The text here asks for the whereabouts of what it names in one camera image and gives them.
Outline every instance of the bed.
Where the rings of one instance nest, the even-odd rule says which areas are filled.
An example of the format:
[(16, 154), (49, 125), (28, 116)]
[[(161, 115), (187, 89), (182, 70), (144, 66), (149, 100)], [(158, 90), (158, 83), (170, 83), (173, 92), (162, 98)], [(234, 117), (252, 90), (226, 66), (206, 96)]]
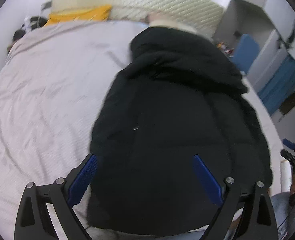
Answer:
[[(24, 186), (65, 177), (87, 155), (92, 124), (105, 94), (116, 73), (130, 62), (128, 45), (147, 28), (138, 20), (147, 11), (161, 10), (140, 6), (142, 11), (121, 6), (113, 12), (113, 21), (73, 21), (37, 29), (13, 46), (0, 73), (0, 233), (5, 240), (13, 239)], [(197, 22), (193, 17), (188, 20), (184, 10), (177, 14), (170, 8), (165, 13), (191, 25)], [(204, 33), (215, 30), (215, 24), (209, 26)], [(282, 143), (253, 88), (246, 78), (243, 82), (249, 88), (244, 97), (256, 109), (270, 148), (274, 195), (281, 192)], [(74, 207), (85, 227), (88, 198), (86, 192)], [(50, 205), (49, 210), (58, 236), (66, 239)], [(88, 232), (113, 239), (99, 229)]]

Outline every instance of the jeans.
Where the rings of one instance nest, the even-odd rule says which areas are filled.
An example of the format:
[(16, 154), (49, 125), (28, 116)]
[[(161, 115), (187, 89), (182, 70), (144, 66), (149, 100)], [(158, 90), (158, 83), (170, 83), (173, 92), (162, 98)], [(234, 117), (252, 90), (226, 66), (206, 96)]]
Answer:
[[(275, 213), (277, 227), (279, 227), (288, 216), (292, 207), (289, 206), (289, 192), (284, 192), (271, 197), (272, 206)], [(295, 231), (295, 206), (286, 221), (278, 229), (279, 240), (287, 240)], [(158, 238), (148, 238), (148, 240), (199, 240), (205, 230), (187, 232), (177, 236), (165, 236)], [(229, 231), (225, 240), (233, 238), (234, 231)]]

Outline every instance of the white roll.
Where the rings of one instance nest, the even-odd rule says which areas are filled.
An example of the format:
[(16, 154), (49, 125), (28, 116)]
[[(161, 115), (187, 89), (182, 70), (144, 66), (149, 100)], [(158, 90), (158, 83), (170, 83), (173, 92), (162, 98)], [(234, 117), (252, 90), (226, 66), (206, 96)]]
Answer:
[(287, 192), (292, 184), (292, 168), (288, 161), (281, 162), (281, 191)]

